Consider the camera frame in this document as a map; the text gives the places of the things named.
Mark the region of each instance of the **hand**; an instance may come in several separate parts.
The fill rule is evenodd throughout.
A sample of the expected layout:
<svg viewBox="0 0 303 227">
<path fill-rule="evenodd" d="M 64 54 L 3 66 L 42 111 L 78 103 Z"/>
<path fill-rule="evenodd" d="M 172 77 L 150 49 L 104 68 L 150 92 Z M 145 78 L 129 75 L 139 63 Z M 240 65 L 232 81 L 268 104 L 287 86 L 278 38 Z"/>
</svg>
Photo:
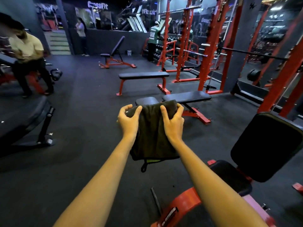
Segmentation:
<svg viewBox="0 0 303 227">
<path fill-rule="evenodd" d="M 139 106 L 136 109 L 135 114 L 132 118 L 128 118 L 125 114 L 125 111 L 130 108 L 132 108 L 132 104 L 124 106 L 120 109 L 118 122 L 120 123 L 123 130 L 123 138 L 129 139 L 132 144 L 134 144 L 138 132 L 139 115 L 142 111 L 142 106 Z"/>
<path fill-rule="evenodd" d="M 170 120 L 165 106 L 161 105 L 161 113 L 163 116 L 165 134 L 172 145 L 182 141 L 184 118 L 182 118 L 184 107 L 177 104 L 178 110 L 174 117 Z"/>
</svg>

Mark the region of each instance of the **person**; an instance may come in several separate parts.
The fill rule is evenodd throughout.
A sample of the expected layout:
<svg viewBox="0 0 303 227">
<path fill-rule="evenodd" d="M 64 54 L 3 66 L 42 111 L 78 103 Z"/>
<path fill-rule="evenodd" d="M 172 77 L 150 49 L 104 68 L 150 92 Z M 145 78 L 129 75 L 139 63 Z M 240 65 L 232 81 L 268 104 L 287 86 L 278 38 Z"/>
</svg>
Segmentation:
<svg viewBox="0 0 303 227">
<path fill-rule="evenodd" d="M 41 41 L 35 36 L 27 33 L 24 26 L 13 19 L 2 22 L 9 28 L 11 34 L 9 43 L 17 61 L 12 65 L 12 72 L 23 89 L 23 98 L 32 95 L 32 91 L 26 82 L 25 76 L 31 71 L 38 71 L 45 81 L 48 89 L 45 95 L 54 92 L 51 76 L 45 67 L 43 58 L 44 48 Z"/>
<path fill-rule="evenodd" d="M 86 42 L 86 32 L 87 32 L 87 28 L 86 25 L 84 23 L 84 21 L 82 20 L 82 18 L 78 17 L 78 21 L 76 24 L 76 29 L 77 29 L 77 33 L 80 37 L 81 40 L 81 45 L 82 45 L 82 49 L 83 49 L 83 54 L 82 56 L 89 56 L 88 55 L 88 49 L 87 49 L 87 42 Z"/>
<path fill-rule="evenodd" d="M 147 60 L 150 62 L 154 61 L 154 53 L 156 51 L 156 44 L 157 44 L 158 36 L 161 35 L 160 31 L 159 31 L 159 26 L 160 26 L 159 22 L 156 21 L 155 25 L 153 27 L 151 27 L 151 29 L 150 29 L 149 40 L 147 42 L 147 46 L 149 49 Z"/>
<path fill-rule="evenodd" d="M 131 107 L 132 105 L 127 105 L 121 108 L 118 115 L 123 131 L 122 140 L 101 169 L 61 214 L 54 227 L 105 226 L 138 131 L 142 106 L 136 109 L 132 118 L 128 118 L 125 112 Z M 166 108 L 163 105 L 160 107 L 165 134 L 179 153 L 214 224 L 217 227 L 266 227 L 267 224 L 260 215 L 183 142 L 184 108 L 180 104 L 177 107 L 178 110 L 171 120 Z"/>
</svg>

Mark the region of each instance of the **man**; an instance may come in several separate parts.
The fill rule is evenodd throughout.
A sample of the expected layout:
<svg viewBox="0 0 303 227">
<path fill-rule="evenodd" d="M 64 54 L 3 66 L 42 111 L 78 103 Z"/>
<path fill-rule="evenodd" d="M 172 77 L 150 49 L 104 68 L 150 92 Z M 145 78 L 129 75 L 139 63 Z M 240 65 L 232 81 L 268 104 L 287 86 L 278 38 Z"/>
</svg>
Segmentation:
<svg viewBox="0 0 303 227">
<path fill-rule="evenodd" d="M 161 35 L 160 31 L 159 31 L 159 26 L 160 26 L 159 22 L 156 21 L 155 25 L 153 27 L 151 27 L 151 29 L 150 29 L 149 41 L 147 43 L 148 49 L 149 49 L 147 60 L 150 62 L 154 61 L 154 53 L 156 51 L 157 39 L 158 39 L 158 36 Z"/>
<path fill-rule="evenodd" d="M 35 36 L 28 34 L 24 26 L 15 20 L 2 22 L 9 29 L 12 36 L 9 38 L 10 45 L 16 58 L 18 59 L 12 66 L 12 71 L 15 78 L 22 87 L 24 94 L 23 98 L 28 98 L 32 95 L 25 76 L 31 71 L 38 71 L 47 84 L 48 89 L 45 95 L 50 95 L 54 92 L 51 76 L 45 68 L 45 61 L 43 58 L 43 45 L 41 41 Z"/>
</svg>

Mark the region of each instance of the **black pants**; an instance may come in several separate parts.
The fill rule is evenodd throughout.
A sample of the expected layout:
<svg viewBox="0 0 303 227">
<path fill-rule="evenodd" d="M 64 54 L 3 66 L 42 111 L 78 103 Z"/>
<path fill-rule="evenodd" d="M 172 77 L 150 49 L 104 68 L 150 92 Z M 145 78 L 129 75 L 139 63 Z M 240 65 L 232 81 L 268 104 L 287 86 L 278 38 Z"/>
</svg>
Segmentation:
<svg viewBox="0 0 303 227">
<path fill-rule="evenodd" d="M 28 75 L 31 71 L 38 71 L 42 79 L 47 84 L 48 89 L 51 91 L 54 89 L 51 81 L 51 76 L 45 68 L 45 61 L 43 58 L 39 60 L 29 61 L 24 64 L 21 64 L 16 61 L 12 66 L 12 71 L 25 94 L 30 94 L 32 92 L 25 79 L 25 76 Z"/>
<path fill-rule="evenodd" d="M 81 45 L 82 45 L 82 49 L 83 49 L 83 54 L 87 54 L 89 51 L 87 49 L 87 42 L 86 42 L 86 37 L 80 37 L 81 40 Z"/>
<path fill-rule="evenodd" d="M 156 52 L 156 44 L 148 43 L 149 53 L 147 56 L 148 61 L 154 61 L 154 53 Z"/>
</svg>

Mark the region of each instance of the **black towel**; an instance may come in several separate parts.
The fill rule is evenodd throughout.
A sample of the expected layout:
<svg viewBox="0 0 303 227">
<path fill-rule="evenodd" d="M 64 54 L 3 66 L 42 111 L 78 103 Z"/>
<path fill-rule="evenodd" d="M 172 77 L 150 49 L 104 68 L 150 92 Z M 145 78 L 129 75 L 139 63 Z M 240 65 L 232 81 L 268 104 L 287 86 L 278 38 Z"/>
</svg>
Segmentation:
<svg viewBox="0 0 303 227">
<path fill-rule="evenodd" d="M 144 160 L 142 172 L 146 171 L 148 164 L 179 158 L 165 135 L 161 105 L 166 107 L 169 119 L 172 119 L 177 112 L 175 100 L 144 105 L 139 116 L 138 133 L 130 154 L 135 161 Z M 137 107 L 129 109 L 126 116 L 133 117 Z"/>
</svg>

